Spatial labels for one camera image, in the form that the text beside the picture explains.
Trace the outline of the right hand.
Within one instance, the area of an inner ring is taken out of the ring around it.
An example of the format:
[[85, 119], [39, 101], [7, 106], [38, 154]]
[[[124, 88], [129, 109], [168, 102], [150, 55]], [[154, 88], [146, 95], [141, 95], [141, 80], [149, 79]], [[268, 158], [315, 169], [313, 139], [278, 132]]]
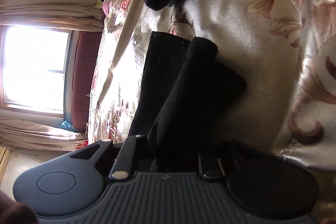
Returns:
[[1, 223], [38, 223], [38, 219], [24, 203], [15, 202], [1, 192]]

